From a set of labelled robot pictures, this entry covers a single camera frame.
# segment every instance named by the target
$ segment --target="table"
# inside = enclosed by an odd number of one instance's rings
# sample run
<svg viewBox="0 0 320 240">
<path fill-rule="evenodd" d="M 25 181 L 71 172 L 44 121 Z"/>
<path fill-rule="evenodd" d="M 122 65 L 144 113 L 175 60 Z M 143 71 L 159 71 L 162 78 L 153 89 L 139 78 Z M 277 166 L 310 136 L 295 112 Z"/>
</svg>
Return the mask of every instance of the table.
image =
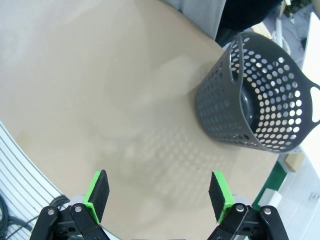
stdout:
<svg viewBox="0 0 320 240">
<path fill-rule="evenodd" d="M 106 169 L 102 225 L 153 240 L 207 239 L 211 171 L 255 199 L 278 156 L 202 131 L 194 96 L 223 50 L 181 13 L 156 0 L 22 4 L 0 17 L 0 119 L 68 197 Z"/>
</svg>

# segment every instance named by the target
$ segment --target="ribbed white surface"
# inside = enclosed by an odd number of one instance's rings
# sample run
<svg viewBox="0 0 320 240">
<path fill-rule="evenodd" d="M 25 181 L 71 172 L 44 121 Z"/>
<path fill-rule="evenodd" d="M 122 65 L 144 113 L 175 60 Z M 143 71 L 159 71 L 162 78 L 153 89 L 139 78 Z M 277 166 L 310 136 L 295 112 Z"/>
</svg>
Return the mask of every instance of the ribbed white surface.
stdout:
<svg viewBox="0 0 320 240">
<path fill-rule="evenodd" d="M 0 122 L 0 194 L 10 216 L 29 221 L 61 192 L 30 161 Z M 11 225 L 8 235 L 19 226 Z M 28 240 L 30 232 L 21 229 L 10 239 Z"/>
</svg>

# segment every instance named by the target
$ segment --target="bolt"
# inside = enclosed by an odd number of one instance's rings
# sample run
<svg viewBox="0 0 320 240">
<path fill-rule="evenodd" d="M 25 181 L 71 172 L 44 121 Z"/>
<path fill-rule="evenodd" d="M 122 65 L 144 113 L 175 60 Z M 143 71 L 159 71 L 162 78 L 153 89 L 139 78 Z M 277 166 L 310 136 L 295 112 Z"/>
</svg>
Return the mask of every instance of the bolt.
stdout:
<svg viewBox="0 0 320 240">
<path fill-rule="evenodd" d="M 243 211 L 245 210 L 244 206 L 242 206 L 242 205 L 237 205 L 237 206 L 235 207 L 235 209 L 236 209 L 238 212 L 243 212 Z"/>
<path fill-rule="evenodd" d="M 264 212 L 265 214 L 267 214 L 267 215 L 270 215 L 270 214 L 271 214 L 270 208 L 265 208 L 265 209 L 263 210 L 263 212 Z"/>
<path fill-rule="evenodd" d="M 81 212 L 81 210 L 82 210 L 82 207 L 80 207 L 80 206 L 76 206 L 75 208 L 74 208 L 74 210 L 78 213 L 78 212 Z"/>
<path fill-rule="evenodd" d="M 48 210 L 48 214 L 49 214 L 49 215 L 52 215 L 52 214 L 54 214 L 54 213 L 55 213 L 55 210 L 53 210 L 53 209 L 49 209 L 49 210 Z"/>
</svg>

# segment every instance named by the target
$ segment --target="green object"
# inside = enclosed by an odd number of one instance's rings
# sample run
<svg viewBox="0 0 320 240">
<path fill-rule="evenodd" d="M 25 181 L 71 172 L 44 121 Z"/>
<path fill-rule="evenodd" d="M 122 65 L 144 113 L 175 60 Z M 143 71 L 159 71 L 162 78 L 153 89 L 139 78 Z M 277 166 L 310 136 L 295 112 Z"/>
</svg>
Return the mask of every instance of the green object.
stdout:
<svg viewBox="0 0 320 240">
<path fill-rule="evenodd" d="M 260 201 L 265 190 L 272 189 L 272 190 L 278 191 L 280 189 L 282 183 L 284 182 L 286 176 L 287 176 L 286 171 L 283 169 L 281 164 L 277 161 L 275 163 L 269 177 L 267 178 L 263 187 L 261 188 L 261 191 L 259 192 L 258 196 L 255 198 L 253 205 L 252 205 L 252 208 L 254 210 L 259 211 L 260 206 L 258 205 L 258 202 Z"/>
<path fill-rule="evenodd" d="M 225 179 L 223 172 L 222 171 L 214 171 L 213 173 L 218 181 L 218 184 L 221 188 L 221 191 L 222 191 L 222 194 L 224 197 L 223 210 L 222 210 L 220 217 L 218 219 L 218 223 L 220 224 L 223 221 L 223 219 L 225 218 L 225 216 L 227 215 L 230 208 L 235 204 L 235 199 L 232 196 L 232 193 L 230 191 L 230 188 L 228 186 L 227 180 Z"/>
<path fill-rule="evenodd" d="M 100 171 L 96 171 L 93 177 L 93 180 L 91 182 L 90 188 L 88 190 L 88 192 L 86 193 L 84 200 L 83 200 L 83 204 L 86 206 L 87 209 L 89 209 L 93 215 L 94 220 L 96 221 L 97 224 L 100 224 L 98 215 L 96 213 L 96 209 L 94 207 L 94 204 L 92 202 L 89 202 L 90 196 L 92 194 L 92 192 L 94 191 L 94 188 L 96 186 L 96 183 L 98 181 L 98 178 L 100 176 L 101 172 Z"/>
</svg>

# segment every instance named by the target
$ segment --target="perforated basket wall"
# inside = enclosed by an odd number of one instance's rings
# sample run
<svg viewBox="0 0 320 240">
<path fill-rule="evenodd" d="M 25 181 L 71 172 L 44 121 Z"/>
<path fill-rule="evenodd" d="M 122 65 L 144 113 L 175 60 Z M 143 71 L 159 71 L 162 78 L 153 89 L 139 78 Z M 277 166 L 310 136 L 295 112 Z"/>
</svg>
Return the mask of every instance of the perforated basket wall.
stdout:
<svg viewBox="0 0 320 240">
<path fill-rule="evenodd" d="M 286 153 L 319 124 L 312 121 L 312 87 L 320 89 L 277 44 L 241 33 L 200 85 L 196 113 L 214 139 Z"/>
</svg>

